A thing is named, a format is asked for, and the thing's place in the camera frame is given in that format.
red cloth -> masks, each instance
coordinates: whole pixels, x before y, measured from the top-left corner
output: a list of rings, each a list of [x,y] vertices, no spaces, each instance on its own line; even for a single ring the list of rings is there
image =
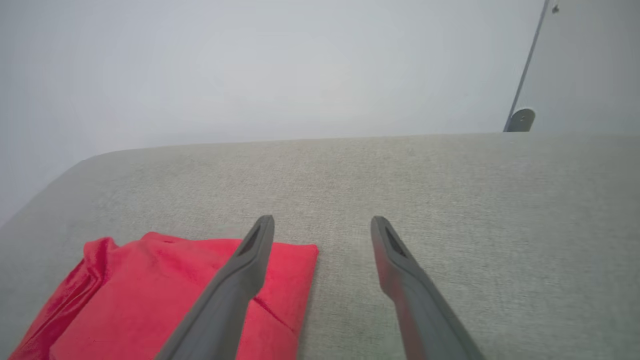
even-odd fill
[[[240,240],[148,233],[84,258],[40,311],[10,359],[152,359]],[[238,359],[295,359],[318,249],[274,243],[249,303]]]

dark vertical strip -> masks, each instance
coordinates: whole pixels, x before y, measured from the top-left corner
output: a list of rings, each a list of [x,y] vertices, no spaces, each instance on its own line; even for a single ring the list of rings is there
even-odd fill
[[[518,102],[518,98],[520,97],[520,92],[522,91],[522,85],[524,84],[524,78],[527,76],[527,70],[529,70],[529,64],[531,63],[531,58],[533,57],[533,51],[536,48],[536,42],[538,42],[538,35],[540,35],[540,28],[542,28],[542,21],[545,19],[548,6],[549,6],[549,0],[545,0],[545,4],[542,6],[542,13],[540,14],[540,20],[538,21],[538,27],[536,28],[536,33],[535,35],[533,35],[533,42],[531,43],[531,48],[529,49],[527,62],[524,64],[524,70],[522,71],[522,76],[520,76],[520,83],[518,84],[518,90],[516,90],[516,96],[513,98],[513,104],[511,104],[511,109],[509,110],[509,117],[507,118],[507,123],[504,124],[503,131],[507,131],[507,129],[509,129],[509,123],[511,123],[511,117],[513,116],[513,111],[515,110],[516,103]]]

white wall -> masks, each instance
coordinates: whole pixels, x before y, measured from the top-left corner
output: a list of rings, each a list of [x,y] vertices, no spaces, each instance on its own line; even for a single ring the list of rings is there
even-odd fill
[[[542,0],[4,0],[0,224],[140,147],[501,131]]]
[[[516,109],[533,132],[640,134],[640,1],[549,8]]]

gray fabric surface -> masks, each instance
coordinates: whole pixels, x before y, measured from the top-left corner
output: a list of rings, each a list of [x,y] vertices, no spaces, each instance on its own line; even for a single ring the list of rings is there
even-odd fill
[[[384,215],[489,359],[640,354],[640,137],[530,133],[189,145],[65,172],[0,229],[0,357],[83,243],[148,231],[320,249],[299,356],[403,358],[369,221]]]

folded red cloth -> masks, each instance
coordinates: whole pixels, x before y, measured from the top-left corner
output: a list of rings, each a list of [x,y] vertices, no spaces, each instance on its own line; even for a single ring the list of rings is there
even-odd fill
[[[10,359],[152,359],[241,240],[148,233],[84,259],[42,308]],[[249,303],[238,359],[295,359],[318,249],[274,243]]]

